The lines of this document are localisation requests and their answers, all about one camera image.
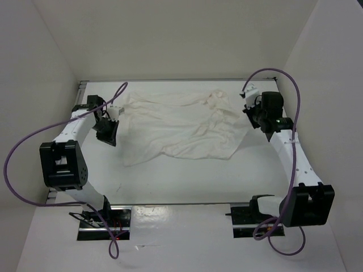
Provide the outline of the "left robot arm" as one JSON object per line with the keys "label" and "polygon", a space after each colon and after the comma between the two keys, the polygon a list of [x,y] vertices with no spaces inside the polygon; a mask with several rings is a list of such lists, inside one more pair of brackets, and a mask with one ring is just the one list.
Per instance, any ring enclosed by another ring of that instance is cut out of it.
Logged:
{"label": "left robot arm", "polygon": [[114,105],[105,106],[98,95],[89,95],[85,104],[75,105],[71,120],[51,142],[40,146],[44,183],[58,192],[64,192],[80,202],[85,212],[99,226],[107,226],[113,218],[106,196],[97,192],[88,180],[88,168],[81,147],[90,130],[96,131],[97,140],[116,146],[119,117],[124,111]]}

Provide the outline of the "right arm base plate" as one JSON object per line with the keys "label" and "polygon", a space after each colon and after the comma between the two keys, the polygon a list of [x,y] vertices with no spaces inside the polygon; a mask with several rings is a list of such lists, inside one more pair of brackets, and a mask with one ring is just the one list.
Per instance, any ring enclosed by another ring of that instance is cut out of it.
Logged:
{"label": "right arm base plate", "polygon": [[235,239],[253,238],[252,234],[258,224],[272,217],[255,211],[248,202],[230,205],[230,212],[225,215],[231,218]]}

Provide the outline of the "white tank top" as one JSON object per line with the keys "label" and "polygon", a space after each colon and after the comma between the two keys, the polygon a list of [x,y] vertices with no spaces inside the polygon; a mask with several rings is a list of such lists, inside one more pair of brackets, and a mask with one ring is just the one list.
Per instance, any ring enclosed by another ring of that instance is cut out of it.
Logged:
{"label": "white tank top", "polygon": [[132,91],[122,107],[120,153],[127,167],[159,155],[227,160],[251,128],[222,90]]}

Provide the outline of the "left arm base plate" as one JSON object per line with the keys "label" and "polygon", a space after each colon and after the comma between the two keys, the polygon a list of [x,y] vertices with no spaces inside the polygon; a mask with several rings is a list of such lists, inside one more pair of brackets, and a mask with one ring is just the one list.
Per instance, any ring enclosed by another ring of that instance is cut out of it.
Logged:
{"label": "left arm base plate", "polygon": [[[94,212],[75,213],[73,217],[79,220],[78,241],[106,241],[111,237],[105,224]],[[117,240],[129,240],[132,217],[131,206],[112,206],[108,218],[104,218],[107,226]]]}

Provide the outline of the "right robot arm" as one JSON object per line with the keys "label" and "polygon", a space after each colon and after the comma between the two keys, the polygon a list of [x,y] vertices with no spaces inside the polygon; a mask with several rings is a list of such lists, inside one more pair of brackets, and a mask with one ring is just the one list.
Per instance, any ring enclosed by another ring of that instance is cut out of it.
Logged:
{"label": "right robot arm", "polygon": [[285,197],[255,195],[248,209],[249,218],[256,223],[268,215],[281,219],[286,227],[321,226],[326,224],[335,191],[325,185],[310,165],[293,132],[294,122],[283,115],[284,100],[278,92],[243,91],[245,113],[255,129],[260,129],[277,152],[287,178],[290,180]]}

